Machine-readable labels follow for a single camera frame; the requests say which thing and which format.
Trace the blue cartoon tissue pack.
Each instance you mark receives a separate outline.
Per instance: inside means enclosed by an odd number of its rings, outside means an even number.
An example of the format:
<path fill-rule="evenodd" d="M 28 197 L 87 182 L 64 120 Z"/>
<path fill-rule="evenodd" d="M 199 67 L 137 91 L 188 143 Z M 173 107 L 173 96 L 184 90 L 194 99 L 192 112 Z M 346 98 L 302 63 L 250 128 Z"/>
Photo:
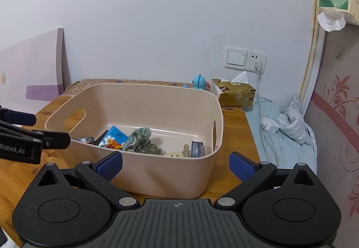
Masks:
<path fill-rule="evenodd" d="M 125 133 L 121 132 L 116 126 L 111 126 L 98 146 L 113 150 L 121 150 L 127 139 L 128 136 Z"/>

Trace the purple cartoon card box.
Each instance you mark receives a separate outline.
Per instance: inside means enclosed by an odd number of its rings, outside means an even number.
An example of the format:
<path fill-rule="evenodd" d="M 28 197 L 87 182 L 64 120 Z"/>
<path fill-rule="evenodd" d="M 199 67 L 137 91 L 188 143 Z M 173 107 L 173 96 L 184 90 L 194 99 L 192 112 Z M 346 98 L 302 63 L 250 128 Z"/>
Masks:
<path fill-rule="evenodd" d="M 94 145 L 94 138 L 91 136 L 91 137 L 83 137 L 83 138 L 79 138 L 79 139 L 76 139 L 75 141 L 77 142 L 81 142 L 81 143 L 84 143 L 84 144 L 90 144 L 90 145 Z"/>

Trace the pink purple board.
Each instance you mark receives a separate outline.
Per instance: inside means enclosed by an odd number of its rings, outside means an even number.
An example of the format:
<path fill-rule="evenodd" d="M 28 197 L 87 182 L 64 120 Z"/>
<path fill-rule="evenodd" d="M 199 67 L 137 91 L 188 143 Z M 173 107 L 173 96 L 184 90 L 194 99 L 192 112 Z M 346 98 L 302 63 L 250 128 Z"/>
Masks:
<path fill-rule="evenodd" d="M 1 51 L 1 106 L 35 114 L 64 93 L 63 37 L 57 28 Z"/>

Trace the light blue bed blanket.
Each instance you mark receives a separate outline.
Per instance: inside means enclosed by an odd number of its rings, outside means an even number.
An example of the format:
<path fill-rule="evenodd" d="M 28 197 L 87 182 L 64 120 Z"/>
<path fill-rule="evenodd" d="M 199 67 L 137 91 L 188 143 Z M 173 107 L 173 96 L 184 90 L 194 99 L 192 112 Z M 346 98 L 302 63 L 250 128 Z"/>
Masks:
<path fill-rule="evenodd" d="M 244 108 L 261 161 L 278 168 L 293 168 L 296 163 L 307 164 L 318 172 L 318 149 L 313 130 L 299 112 L 299 95 L 295 94 L 289 106 L 279 111 L 276 103 L 255 97 L 251 107 Z M 262 128 L 262 118 L 275 120 L 280 128 L 269 133 Z"/>

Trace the white power adapter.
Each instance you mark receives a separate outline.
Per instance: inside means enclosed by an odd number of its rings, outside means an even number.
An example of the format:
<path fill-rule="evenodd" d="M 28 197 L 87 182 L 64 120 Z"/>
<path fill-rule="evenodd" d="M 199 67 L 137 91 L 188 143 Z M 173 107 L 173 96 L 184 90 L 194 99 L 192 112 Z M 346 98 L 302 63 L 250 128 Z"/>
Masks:
<path fill-rule="evenodd" d="M 276 132 L 278 132 L 280 126 L 275 120 L 272 120 L 267 117 L 263 117 L 262 118 L 262 128 L 269 133 L 276 133 Z"/>

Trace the green crumpled cloth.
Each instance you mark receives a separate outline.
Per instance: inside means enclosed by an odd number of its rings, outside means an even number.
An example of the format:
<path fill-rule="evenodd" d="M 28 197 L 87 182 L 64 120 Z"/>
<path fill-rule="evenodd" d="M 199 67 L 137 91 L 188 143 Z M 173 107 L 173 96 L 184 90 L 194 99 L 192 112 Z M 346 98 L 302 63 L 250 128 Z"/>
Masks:
<path fill-rule="evenodd" d="M 162 150 L 150 140 L 151 129 L 142 127 L 134 130 L 124 143 L 122 149 L 140 154 L 162 155 Z"/>

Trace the floral patterned headboard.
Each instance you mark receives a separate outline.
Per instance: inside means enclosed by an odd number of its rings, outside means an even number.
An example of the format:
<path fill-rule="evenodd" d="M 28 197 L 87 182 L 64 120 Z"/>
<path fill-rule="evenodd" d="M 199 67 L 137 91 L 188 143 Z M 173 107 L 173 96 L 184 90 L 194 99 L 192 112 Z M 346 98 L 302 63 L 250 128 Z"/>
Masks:
<path fill-rule="evenodd" d="M 316 137 L 318 178 L 341 211 L 335 244 L 358 247 L 358 25 L 322 30 L 324 49 L 305 120 Z"/>

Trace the small dark blue box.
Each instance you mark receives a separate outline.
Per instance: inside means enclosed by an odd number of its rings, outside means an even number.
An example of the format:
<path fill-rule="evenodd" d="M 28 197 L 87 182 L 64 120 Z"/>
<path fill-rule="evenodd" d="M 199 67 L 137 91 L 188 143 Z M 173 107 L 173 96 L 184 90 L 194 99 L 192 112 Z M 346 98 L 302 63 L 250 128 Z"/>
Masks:
<path fill-rule="evenodd" d="M 203 143 L 198 141 L 192 141 L 189 156 L 194 158 L 204 156 Z"/>

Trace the brown floral table mat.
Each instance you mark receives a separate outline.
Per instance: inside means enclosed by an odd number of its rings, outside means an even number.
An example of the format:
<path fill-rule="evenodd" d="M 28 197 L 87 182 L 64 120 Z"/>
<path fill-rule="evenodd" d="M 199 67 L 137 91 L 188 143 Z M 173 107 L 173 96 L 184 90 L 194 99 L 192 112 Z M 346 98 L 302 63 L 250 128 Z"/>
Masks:
<path fill-rule="evenodd" d="M 85 79 L 64 93 L 69 97 L 65 106 L 83 108 L 87 114 L 129 116 L 131 114 L 210 116 L 221 112 L 215 95 L 207 90 L 182 87 L 180 83 Z"/>

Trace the beige plastic storage basket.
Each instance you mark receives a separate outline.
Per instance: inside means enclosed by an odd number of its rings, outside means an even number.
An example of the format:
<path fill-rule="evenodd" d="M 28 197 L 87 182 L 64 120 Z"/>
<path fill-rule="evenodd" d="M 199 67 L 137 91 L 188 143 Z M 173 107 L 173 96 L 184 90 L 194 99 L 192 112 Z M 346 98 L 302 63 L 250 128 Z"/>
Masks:
<path fill-rule="evenodd" d="M 45 128 L 63 132 L 78 110 L 85 114 L 69 131 L 68 163 L 94 162 L 119 151 L 123 167 L 113 182 L 122 190 L 180 199 L 204 192 L 223 137 L 223 114 L 212 93 L 97 84 L 64 103 Z"/>

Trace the round yellow tin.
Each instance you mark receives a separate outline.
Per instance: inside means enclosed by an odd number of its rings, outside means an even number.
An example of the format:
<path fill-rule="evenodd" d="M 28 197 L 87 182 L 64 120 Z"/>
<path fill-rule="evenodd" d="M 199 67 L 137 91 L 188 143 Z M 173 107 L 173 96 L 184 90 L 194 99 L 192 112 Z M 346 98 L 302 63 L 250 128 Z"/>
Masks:
<path fill-rule="evenodd" d="M 183 153 L 179 153 L 179 152 L 170 152 L 170 153 L 166 153 L 164 154 L 165 157 L 184 157 Z"/>

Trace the gold tissue box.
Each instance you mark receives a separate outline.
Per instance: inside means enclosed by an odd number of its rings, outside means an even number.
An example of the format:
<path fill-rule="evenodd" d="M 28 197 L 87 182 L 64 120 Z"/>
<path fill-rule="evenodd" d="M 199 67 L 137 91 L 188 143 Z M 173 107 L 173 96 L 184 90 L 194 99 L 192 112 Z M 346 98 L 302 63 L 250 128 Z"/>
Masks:
<path fill-rule="evenodd" d="M 222 107 L 251 107 L 256 89 L 248 83 L 246 71 L 232 80 L 213 78 L 210 86 Z"/>

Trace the blue cartoon figurine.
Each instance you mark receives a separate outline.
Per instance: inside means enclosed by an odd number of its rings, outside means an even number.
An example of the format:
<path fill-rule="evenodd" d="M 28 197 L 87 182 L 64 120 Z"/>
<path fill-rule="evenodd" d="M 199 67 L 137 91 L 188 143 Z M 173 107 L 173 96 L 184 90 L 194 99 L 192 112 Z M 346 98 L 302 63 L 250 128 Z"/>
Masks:
<path fill-rule="evenodd" d="M 194 89 L 206 90 L 207 88 L 206 79 L 201 74 L 192 80 L 192 85 Z"/>

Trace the white wall socket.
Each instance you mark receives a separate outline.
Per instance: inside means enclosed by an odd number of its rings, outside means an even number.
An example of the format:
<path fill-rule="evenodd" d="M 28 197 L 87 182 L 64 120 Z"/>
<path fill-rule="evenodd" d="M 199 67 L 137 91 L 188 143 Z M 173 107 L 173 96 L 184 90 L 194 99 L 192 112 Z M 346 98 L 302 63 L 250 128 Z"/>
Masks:
<path fill-rule="evenodd" d="M 264 52 L 248 50 L 245 70 L 249 72 L 264 73 L 267 55 Z"/>

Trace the white wall light switch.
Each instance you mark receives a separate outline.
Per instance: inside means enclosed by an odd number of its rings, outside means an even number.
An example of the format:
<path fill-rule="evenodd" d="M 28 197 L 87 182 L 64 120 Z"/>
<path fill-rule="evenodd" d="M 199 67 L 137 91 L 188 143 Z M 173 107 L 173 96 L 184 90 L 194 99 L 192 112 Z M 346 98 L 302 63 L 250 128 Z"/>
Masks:
<path fill-rule="evenodd" d="M 225 68 L 244 70 L 247 55 L 247 49 L 227 46 L 225 48 Z"/>

